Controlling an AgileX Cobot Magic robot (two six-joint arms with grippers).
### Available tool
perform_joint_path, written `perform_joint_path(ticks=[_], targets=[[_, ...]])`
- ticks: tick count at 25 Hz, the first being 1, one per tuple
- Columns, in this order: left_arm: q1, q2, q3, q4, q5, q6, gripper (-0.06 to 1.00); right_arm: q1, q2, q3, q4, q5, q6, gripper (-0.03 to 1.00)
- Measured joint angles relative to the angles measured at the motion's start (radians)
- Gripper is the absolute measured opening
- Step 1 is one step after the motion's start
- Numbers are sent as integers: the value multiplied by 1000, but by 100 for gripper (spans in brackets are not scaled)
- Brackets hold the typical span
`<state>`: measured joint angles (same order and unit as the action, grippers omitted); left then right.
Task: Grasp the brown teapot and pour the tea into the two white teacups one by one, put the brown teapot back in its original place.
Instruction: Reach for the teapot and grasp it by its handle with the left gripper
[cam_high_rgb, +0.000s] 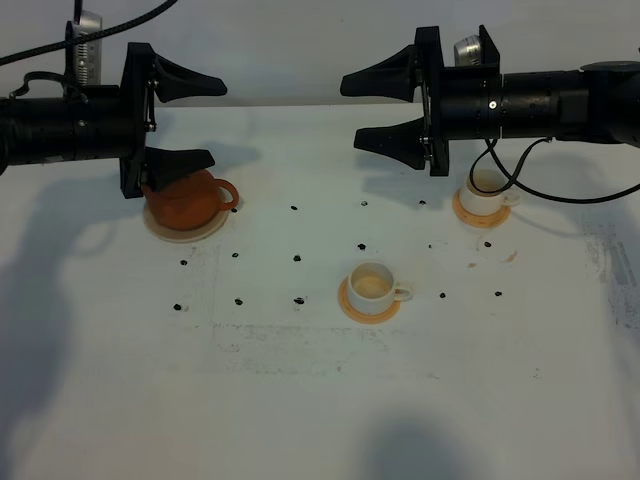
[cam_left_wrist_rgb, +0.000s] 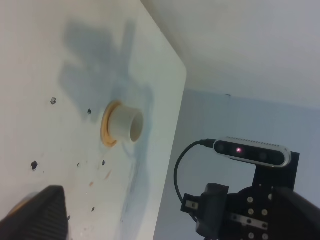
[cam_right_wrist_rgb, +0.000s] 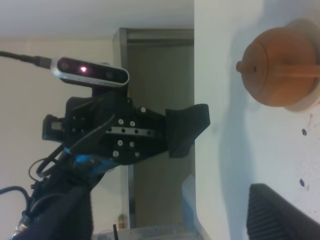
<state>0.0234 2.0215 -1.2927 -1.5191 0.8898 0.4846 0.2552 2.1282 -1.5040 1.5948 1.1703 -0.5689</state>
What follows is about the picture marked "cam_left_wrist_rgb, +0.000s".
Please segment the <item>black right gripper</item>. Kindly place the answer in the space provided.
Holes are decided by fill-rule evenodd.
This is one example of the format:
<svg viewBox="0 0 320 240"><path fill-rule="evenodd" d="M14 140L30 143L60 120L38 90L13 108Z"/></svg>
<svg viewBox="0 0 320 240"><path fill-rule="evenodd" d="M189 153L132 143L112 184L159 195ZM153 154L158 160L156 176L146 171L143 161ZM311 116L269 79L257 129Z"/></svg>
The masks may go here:
<svg viewBox="0 0 320 240"><path fill-rule="evenodd" d="M291 154L284 168L256 166L252 185L229 193L229 187L206 185L200 196L180 196L181 211L196 222L196 232L206 240L277 240L289 231L292 207L280 191L293 192L300 154Z"/></svg>

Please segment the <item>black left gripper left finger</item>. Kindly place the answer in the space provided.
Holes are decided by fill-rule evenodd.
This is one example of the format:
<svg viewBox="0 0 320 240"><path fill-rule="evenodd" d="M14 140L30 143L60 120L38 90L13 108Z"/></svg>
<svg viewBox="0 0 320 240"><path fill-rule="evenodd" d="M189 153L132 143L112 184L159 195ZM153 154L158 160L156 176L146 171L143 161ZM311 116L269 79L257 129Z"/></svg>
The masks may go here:
<svg viewBox="0 0 320 240"><path fill-rule="evenodd" d="M0 221L2 240L67 240L69 220L64 188L50 185L26 197Z"/></svg>

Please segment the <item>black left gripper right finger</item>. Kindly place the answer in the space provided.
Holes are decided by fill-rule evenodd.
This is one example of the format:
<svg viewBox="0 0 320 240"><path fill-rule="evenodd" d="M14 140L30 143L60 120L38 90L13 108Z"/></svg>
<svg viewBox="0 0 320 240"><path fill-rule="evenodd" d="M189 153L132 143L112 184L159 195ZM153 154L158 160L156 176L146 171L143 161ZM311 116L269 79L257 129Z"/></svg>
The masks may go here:
<svg viewBox="0 0 320 240"><path fill-rule="evenodd" d="M289 188L276 188L271 207L272 240L319 240L320 209Z"/></svg>

